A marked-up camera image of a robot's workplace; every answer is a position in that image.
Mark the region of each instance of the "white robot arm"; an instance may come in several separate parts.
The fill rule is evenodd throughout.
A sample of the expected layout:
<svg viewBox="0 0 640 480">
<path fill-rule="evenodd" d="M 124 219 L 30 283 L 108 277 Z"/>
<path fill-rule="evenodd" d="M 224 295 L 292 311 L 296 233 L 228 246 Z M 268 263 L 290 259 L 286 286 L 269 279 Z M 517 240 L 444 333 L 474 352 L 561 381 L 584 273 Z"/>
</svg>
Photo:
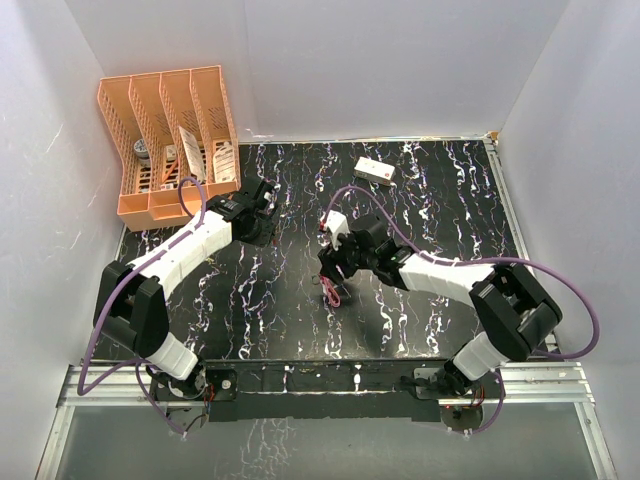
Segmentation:
<svg viewBox="0 0 640 480">
<path fill-rule="evenodd" d="M 525 361 L 562 319 L 562 313 L 522 265 L 442 266 L 396 245 L 375 216 L 353 222 L 331 211 L 323 225 L 330 238 L 318 257 L 320 275 L 342 283 L 359 269 L 386 285 L 431 292 L 476 309 L 484 332 L 446 362 L 432 383 L 446 395 L 464 395 L 473 382 L 512 360 Z"/>
<path fill-rule="evenodd" d="M 162 245 L 130 263 L 112 262 L 103 274 L 94 323 L 116 286 L 136 267 L 151 262 L 113 302 L 102 333 L 160 372 L 147 371 L 178 396 L 197 396 L 205 369 L 195 353 L 169 331 L 165 300 L 198 265 L 234 240 L 266 246 L 274 234 L 273 186 L 247 179 L 231 198 L 213 197 L 204 216 L 196 214 Z"/>
</svg>

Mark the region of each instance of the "black marble-patterned table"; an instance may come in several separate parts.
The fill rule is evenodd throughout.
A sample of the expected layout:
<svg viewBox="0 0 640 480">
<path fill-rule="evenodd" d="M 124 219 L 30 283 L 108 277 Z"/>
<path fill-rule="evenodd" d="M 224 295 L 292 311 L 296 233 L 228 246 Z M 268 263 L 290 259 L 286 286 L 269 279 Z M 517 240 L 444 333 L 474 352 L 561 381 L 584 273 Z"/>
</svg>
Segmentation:
<svg viewBox="0 0 640 480">
<path fill-rule="evenodd" d="M 516 255 L 482 141 L 247 145 L 240 155 L 243 175 L 277 186 L 277 241 L 263 249 L 236 242 L 176 288 L 167 302 L 171 330 L 194 351 L 206 359 L 448 357 L 480 330 L 471 308 L 384 286 L 368 272 L 338 289 L 342 305 L 333 308 L 312 276 L 320 268 L 319 219 L 349 183 L 370 189 L 430 253 Z M 395 183 L 353 177 L 360 156 L 395 165 Z M 337 205 L 352 219 L 375 211 L 354 193 Z M 144 254 L 174 231 L 127 232 L 121 258 Z M 94 358 L 129 357 L 103 339 Z"/>
</svg>

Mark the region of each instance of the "white wall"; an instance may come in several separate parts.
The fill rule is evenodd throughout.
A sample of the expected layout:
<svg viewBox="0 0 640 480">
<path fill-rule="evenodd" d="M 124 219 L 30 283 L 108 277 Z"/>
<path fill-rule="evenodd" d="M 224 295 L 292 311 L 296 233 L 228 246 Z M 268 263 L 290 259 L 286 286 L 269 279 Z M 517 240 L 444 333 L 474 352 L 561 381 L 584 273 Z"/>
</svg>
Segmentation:
<svg viewBox="0 0 640 480">
<path fill-rule="evenodd" d="M 66 1 L 107 75 L 222 64 L 245 141 L 500 129 L 567 5 Z"/>
<path fill-rule="evenodd" d="M 640 3 L 574 0 L 500 135 L 500 155 L 533 258 L 585 289 L 602 338 L 583 360 L 621 479 L 638 478 L 640 394 Z M 590 327 L 567 293 L 559 339 Z"/>
<path fill-rule="evenodd" d="M 31 479 L 115 253 L 120 167 L 64 1 L 2 2 L 0 29 L 0 471 Z"/>
</svg>

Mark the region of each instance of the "orange plastic basket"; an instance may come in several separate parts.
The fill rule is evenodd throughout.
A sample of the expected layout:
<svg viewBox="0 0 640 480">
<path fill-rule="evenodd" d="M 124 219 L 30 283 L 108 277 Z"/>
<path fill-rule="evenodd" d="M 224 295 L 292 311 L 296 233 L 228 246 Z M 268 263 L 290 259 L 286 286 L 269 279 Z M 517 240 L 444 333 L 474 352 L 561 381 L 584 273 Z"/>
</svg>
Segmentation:
<svg viewBox="0 0 640 480">
<path fill-rule="evenodd" d="M 207 199 L 240 188 L 238 138 L 219 66 L 103 78 L 98 104 L 122 159 L 118 215 L 131 231 L 184 225 L 189 220 L 178 200 L 180 178 L 191 175 L 180 127 L 201 142 Z M 140 163 L 133 144 L 140 138 L 150 167 Z M 233 168 L 215 178 L 213 159 L 226 142 L 233 147 Z M 166 147 L 175 145 L 176 165 Z M 190 211 L 200 208 L 196 187 L 183 189 Z"/>
</svg>

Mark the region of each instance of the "white arm segment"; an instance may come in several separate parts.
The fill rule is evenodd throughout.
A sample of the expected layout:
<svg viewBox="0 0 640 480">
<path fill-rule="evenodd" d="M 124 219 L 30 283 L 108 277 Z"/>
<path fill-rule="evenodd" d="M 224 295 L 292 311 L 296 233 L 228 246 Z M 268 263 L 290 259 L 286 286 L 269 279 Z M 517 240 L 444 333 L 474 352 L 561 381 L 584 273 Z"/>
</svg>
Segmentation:
<svg viewBox="0 0 640 480">
<path fill-rule="evenodd" d="M 414 253 L 400 269 L 400 276 L 409 291 L 431 292 L 473 306 L 469 291 L 492 271 L 491 265 L 435 265 Z"/>
<path fill-rule="evenodd" d="M 478 334 L 453 358 L 453 364 L 471 381 L 508 361 L 507 357 L 496 350 L 486 332 Z"/>
<path fill-rule="evenodd" d="M 158 251 L 165 250 L 167 252 L 160 260 L 140 272 L 147 278 L 158 277 L 158 283 L 162 285 L 165 299 L 171 296 L 173 290 L 198 265 L 232 241 L 231 223 L 225 221 L 222 216 L 207 211 L 204 215 L 204 223 L 196 230 L 195 226 L 198 223 L 199 216 L 200 214 L 196 213 L 189 223 L 178 230 L 166 242 L 131 262 L 131 265 L 135 268 L 158 253 Z M 193 233 L 171 247 L 176 239 L 186 231 Z"/>
<path fill-rule="evenodd" d="M 217 213 L 207 211 L 204 215 L 204 223 L 196 229 L 199 217 L 200 214 L 196 213 L 189 223 L 166 242 L 131 262 L 135 268 L 159 251 L 166 252 L 162 258 L 140 272 L 147 278 L 158 277 L 165 299 L 169 298 L 176 286 L 198 265 L 232 241 L 231 223 L 223 220 Z M 192 232 L 191 235 L 173 245 L 187 231 Z M 148 356 L 147 360 L 177 380 L 185 380 L 198 363 L 195 353 L 185 347 L 171 332 L 160 348 L 153 355 Z"/>
<path fill-rule="evenodd" d="M 331 246 L 334 250 L 338 250 L 340 248 L 340 241 L 338 240 L 338 235 L 344 233 L 345 235 L 349 233 L 349 224 L 347 223 L 347 217 L 342 215 L 340 212 L 336 212 L 335 210 L 331 210 L 329 215 L 327 215 L 327 220 L 324 222 L 324 230 L 331 237 Z"/>
</svg>

